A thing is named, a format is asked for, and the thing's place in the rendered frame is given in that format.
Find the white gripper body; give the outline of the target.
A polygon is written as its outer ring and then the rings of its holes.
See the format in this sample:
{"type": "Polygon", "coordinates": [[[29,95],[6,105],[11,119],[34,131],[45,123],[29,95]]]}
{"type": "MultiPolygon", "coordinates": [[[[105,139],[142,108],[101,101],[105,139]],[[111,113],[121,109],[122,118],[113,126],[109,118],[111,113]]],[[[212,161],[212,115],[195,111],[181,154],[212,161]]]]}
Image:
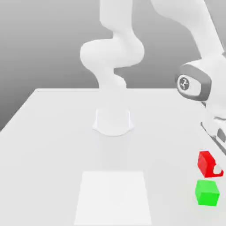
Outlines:
{"type": "Polygon", "coordinates": [[[200,125],[226,156],[226,123],[222,121],[204,123],[202,121],[200,125]]]}

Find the small red cube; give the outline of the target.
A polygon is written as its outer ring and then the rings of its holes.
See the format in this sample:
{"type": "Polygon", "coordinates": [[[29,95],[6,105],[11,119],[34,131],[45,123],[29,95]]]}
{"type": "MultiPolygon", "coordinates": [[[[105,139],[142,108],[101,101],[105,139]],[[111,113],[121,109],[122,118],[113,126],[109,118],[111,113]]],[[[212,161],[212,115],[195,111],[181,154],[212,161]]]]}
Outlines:
{"type": "Polygon", "coordinates": [[[218,167],[216,160],[209,151],[200,151],[197,166],[205,178],[222,177],[224,171],[218,167]]]}

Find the small green cube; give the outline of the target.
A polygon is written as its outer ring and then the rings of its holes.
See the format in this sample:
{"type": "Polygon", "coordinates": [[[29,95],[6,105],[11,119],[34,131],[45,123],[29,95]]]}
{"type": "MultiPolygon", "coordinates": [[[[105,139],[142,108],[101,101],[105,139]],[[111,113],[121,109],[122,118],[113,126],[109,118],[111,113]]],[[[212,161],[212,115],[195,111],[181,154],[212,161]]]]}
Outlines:
{"type": "Polygon", "coordinates": [[[215,181],[197,180],[195,196],[199,205],[217,206],[220,192],[215,181]]]}

